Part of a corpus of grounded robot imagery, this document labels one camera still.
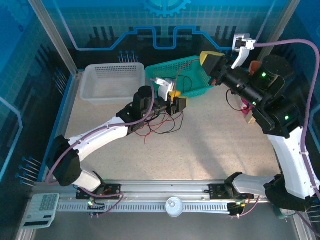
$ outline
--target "gear logo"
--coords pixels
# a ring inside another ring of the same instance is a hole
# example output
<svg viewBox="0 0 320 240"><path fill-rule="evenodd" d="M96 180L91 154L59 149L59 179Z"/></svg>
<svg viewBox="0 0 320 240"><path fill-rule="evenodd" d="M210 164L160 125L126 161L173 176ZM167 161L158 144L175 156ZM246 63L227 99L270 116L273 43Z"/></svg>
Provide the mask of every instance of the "gear logo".
<svg viewBox="0 0 320 240"><path fill-rule="evenodd" d="M191 0L141 0L141 3L150 14L155 14L157 17L162 15L166 18L168 15L173 17L174 14L180 14L180 11L185 10Z"/></svg>
<svg viewBox="0 0 320 240"><path fill-rule="evenodd" d="M21 25L28 19L30 14L28 0L0 0L0 7L5 7Z"/></svg>

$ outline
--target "white bracket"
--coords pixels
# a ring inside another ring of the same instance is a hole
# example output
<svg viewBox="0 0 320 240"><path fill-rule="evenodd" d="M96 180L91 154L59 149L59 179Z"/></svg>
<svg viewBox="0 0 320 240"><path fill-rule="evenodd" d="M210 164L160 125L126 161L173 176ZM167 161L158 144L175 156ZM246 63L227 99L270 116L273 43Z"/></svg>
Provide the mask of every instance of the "white bracket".
<svg viewBox="0 0 320 240"><path fill-rule="evenodd" d="M256 40L250 38L250 34L241 33L235 34L233 37L232 51L239 53L239 56L232 65L232 69L241 67L247 60L251 50L255 49Z"/></svg>
<svg viewBox="0 0 320 240"><path fill-rule="evenodd" d="M155 83L160 85L158 90L158 96L168 101L168 93L174 91L174 82L170 78L162 79L157 77Z"/></svg>

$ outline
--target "teal plastic basket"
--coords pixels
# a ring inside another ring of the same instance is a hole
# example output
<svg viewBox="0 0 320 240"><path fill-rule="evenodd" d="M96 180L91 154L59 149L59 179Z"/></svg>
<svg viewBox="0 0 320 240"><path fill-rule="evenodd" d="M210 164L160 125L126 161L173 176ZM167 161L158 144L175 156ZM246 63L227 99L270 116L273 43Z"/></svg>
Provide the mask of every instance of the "teal plastic basket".
<svg viewBox="0 0 320 240"><path fill-rule="evenodd" d="M192 60L199 59L198 56L190 56L178 60L168 61L145 69L145 76L147 79L155 78L171 78L175 79L179 69L190 63ZM194 98L205 94L213 86L208 82L210 77L207 76L205 70L200 65L200 61L194 61L191 64L181 69L178 80L176 82L176 89L181 92L181 95L188 98ZM158 91L159 86L153 83L154 90Z"/></svg>

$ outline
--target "purple cable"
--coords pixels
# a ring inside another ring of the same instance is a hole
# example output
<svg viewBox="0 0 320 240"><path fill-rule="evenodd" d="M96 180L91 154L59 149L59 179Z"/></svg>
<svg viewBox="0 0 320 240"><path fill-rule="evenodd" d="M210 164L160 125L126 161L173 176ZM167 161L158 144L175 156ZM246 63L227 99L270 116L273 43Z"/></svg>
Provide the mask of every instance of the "purple cable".
<svg viewBox="0 0 320 240"><path fill-rule="evenodd" d="M239 217L238 216L231 216L231 219L240 218L240 217L243 217L243 216L251 213L253 211L253 209L255 209L255 207L258 205L259 200L260 200L260 196L258 196L257 200L255 201L254 205L252 206L252 208L249 211L247 211L246 213L240 214Z"/></svg>
<svg viewBox="0 0 320 240"><path fill-rule="evenodd" d="M110 194L110 195L97 195L97 194L93 194L92 192L89 192L87 189L83 188L83 187L80 187L82 191L84 191L86 194L89 194L90 196L92 197L95 197L95 198L112 198L112 197L118 197L118 196L121 196L121 198L119 199L119 201L117 201L115 203L115 205L113 205L110 209L108 209L107 211L99 214L99 216L101 215L104 215L104 214L107 214L108 212L110 212L111 210L115 209L115 207L124 199L124 194L123 193L117 193L117 194Z"/></svg>
<svg viewBox="0 0 320 240"><path fill-rule="evenodd" d="M258 35L257 35L256 38L255 38L255 42L256 42L256 43L258 42L259 38L261 37L261 34L262 34L262 32L263 32L266 24L267 24L267 21L268 21L268 19L269 19L269 17L270 17L270 14L271 14L272 10L273 10L274 7L275 7L275 3L276 3L276 1L273 1L273 3L272 3L272 5L271 5L268 13L266 14L266 17L265 17L265 19L264 19L264 21L263 21L263 23L262 23L262 25L261 25L261 28L260 28L260 30L259 30L259 32L258 32Z"/></svg>
<svg viewBox="0 0 320 240"><path fill-rule="evenodd" d="M54 182L49 182L54 171L56 170L58 164L62 161L62 159L68 154L68 152L70 152L75 146L77 146L79 143L81 143L83 140L87 139L88 137L92 136L93 134L97 133L97 132L100 132L102 130L105 130L105 129L109 129L109 128L114 128L114 127L124 127L124 126L131 126L131 125L135 125L135 124L139 124L141 122L143 122L144 120L146 120L151 111L152 111L152 108L154 106L154 103L155 103L155 89L154 89L154 86L153 84L151 83L151 104L150 104L150 108L148 109L148 112L145 114L145 116L143 118L141 118L140 120L138 121L134 121L134 122L128 122L128 123L117 123L117 124L111 124L111 125L107 125L107 126L102 126L92 132L89 132L87 135L83 136L82 138L80 138L78 141L76 141L74 144L72 144L67 150L64 151L64 153L61 154L61 156L55 161L54 165L52 166L52 168L50 169L48 175L46 176L46 179L45 179L45 183L47 185L55 185L58 183L58 181L54 181Z"/></svg>
<svg viewBox="0 0 320 240"><path fill-rule="evenodd" d="M314 68L314 74L312 77L312 83L310 86L310 91L308 94L308 98L306 101L306 108L305 108L305 118L304 118L304 124L303 124L303 130L302 130L302 135L301 135L301 155L303 158L304 165L306 167L306 170L308 172L312 187L315 191L315 194L320 200L320 192L317 188L316 180L312 172L312 168L309 164L307 155L306 155L306 136L307 136L307 130L308 130L308 125L309 125L309 118L310 118L310 108L311 108L311 100L312 100L312 95L315 90L316 82L317 82L317 77L318 77L318 72L319 72L319 65L320 65L320 53L319 49L317 46L308 40L305 39L290 39L290 40L283 40L283 41L277 41L277 42L268 42L268 43L255 43L253 46L254 47L271 47L271 46L278 46L278 45L284 45L284 44L306 44L309 45L315 53L315 68ZM297 212L298 216L301 217L301 219L304 221L304 223L307 224L307 226L313 231L309 223L306 222L306 220Z"/></svg>
<svg viewBox="0 0 320 240"><path fill-rule="evenodd" d="M305 225L309 227L309 229L316 235L317 237L320 237L320 234L317 233L317 230L308 223L308 221L301 215L300 212L296 211L296 214L301 218L301 220L304 222Z"/></svg>

